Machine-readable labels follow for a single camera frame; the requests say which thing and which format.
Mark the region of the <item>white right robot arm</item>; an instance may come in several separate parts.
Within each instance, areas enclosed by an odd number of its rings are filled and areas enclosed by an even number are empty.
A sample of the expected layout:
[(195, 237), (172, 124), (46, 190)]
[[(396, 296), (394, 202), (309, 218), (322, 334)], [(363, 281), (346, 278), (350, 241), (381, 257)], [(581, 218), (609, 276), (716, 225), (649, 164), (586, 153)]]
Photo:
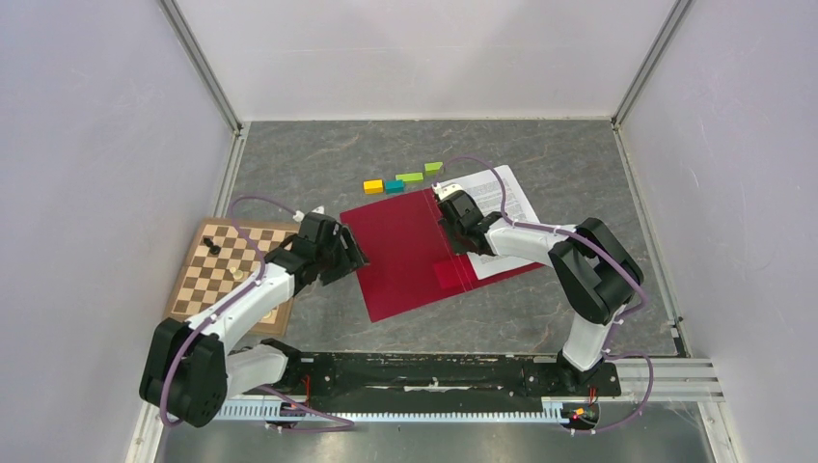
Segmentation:
[(636, 294), (644, 295), (635, 260), (596, 218), (563, 227), (512, 223), (500, 211), (483, 214), (458, 184), (435, 186), (433, 195), (456, 254), (518, 258), (554, 269), (575, 311), (558, 355), (557, 379), (571, 394), (584, 392), (595, 382), (614, 318)]

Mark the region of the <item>red clip file folder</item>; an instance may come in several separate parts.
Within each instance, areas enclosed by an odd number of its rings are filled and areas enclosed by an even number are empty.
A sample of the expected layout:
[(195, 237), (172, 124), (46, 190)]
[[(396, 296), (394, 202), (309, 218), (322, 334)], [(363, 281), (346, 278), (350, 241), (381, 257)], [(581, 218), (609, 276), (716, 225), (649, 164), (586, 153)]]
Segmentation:
[(347, 210), (350, 227), (369, 260), (357, 278), (369, 320), (378, 322), (422, 306), (538, 269), (523, 262), (480, 279), (477, 266), (457, 255), (438, 220), (429, 190), (397, 195)]

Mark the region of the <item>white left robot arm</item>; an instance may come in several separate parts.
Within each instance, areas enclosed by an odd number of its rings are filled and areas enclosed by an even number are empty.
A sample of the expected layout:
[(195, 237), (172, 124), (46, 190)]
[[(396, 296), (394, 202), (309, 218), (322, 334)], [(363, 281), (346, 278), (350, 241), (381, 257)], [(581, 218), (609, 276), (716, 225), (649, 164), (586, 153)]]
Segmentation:
[(157, 406), (163, 424), (202, 427), (235, 395), (267, 385), (281, 394), (300, 387), (303, 369), (281, 349), (268, 344), (239, 353), (232, 349), (305, 287), (328, 286), (368, 259), (352, 230), (322, 208), (293, 216), (295, 233), (268, 252), (247, 228), (232, 222), (229, 234), (252, 252), (247, 279), (204, 311), (185, 320), (168, 317), (155, 328), (139, 396)]

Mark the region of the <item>printed white paper sheets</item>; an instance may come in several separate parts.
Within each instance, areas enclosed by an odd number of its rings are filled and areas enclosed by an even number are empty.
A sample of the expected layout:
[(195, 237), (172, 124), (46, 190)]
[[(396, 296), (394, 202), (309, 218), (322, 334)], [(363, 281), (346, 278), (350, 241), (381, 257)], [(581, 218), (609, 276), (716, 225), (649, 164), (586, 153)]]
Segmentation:
[[(539, 223), (531, 202), (509, 166), (496, 167), (495, 171), (504, 182), (506, 214), (512, 220)], [(441, 186), (448, 187), (452, 183), (460, 185), (464, 191), (469, 193), (484, 215), (501, 210), (501, 187), (489, 170), (444, 180)], [(486, 281), (489, 278), (501, 276), (511, 271), (522, 270), (532, 264), (530, 260), (516, 257), (488, 257), (474, 253), (469, 253), (467, 257), (470, 262), (469, 265), (479, 281)]]

